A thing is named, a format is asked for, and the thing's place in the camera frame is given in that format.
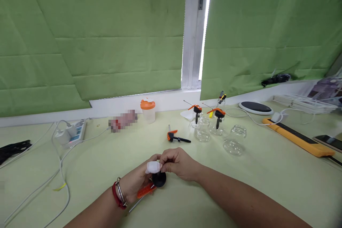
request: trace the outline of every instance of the silver bangle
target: silver bangle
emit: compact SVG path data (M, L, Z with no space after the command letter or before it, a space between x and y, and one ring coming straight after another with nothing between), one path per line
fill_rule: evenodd
M127 207L127 202L125 201L124 196L122 195L122 192L121 192L121 188L120 188L120 184L119 184L120 179L121 178L118 177L118 179L116 180L117 183L115 184L115 186L118 188L118 192L119 192L119 195L120 195L120 199L121 199L122 205L124 207Z

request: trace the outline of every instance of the roller blind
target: roller blind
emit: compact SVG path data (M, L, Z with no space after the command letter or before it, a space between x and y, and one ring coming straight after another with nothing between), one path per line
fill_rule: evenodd
M342 42L342 0L210 0L201 99L262 89L277 73L322 78Z
M36 0L0 0L0 117L90 108Z
M37 0L82 100L180 88L185 0Z
M180 88L185 0L0 0L0 116Z

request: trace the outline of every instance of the white cloth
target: white cloth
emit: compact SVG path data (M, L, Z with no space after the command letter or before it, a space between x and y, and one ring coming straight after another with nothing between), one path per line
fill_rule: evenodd
M148 173L158 173L161 170L163 165L160 164L158 161L150 161L147 162L147 169L145 171L146 174Z
M181 116L184 117L184 118L186 118L186 119L189 120L189 121L192 121L193 118L194 118L193 109L185 110L185 111L181 112Z

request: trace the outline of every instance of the orange clip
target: orange clip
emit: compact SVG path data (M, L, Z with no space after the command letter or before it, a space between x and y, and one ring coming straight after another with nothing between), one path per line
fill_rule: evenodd
M196 107L197 109L199 109L200 111L202 111L202 108L199 105L192 105L191 108L189 108L188 110L192 109L193 107Z
M218 110L219 112L221 112L222 115L225 115L226 113L221 110L220 108L216 108L216 109L212 109L211 111L207 112L207 114L209 114L210 112L213 112L214 110Z
M145 186L140 191L138 191L138 195L136 197L137 198L142 198L145 195L149 194L150 192L154 191L157 187L154 186L153 188L151 188L152 185L153 185L153 182L150 182L147 186Z
M178 130L173 130L173 131L170 131L170 132L167 132L167 139L170 141L171 140L171 138L170 138L170 136L169 136L169 133L177 133L177 131Z

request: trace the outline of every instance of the smartphone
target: smartphone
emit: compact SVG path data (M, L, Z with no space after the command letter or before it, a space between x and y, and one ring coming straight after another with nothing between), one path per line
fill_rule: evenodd
M315 136L313 139L342 153L342 141L337 140L334 137L331 137L329 135L319 135Z

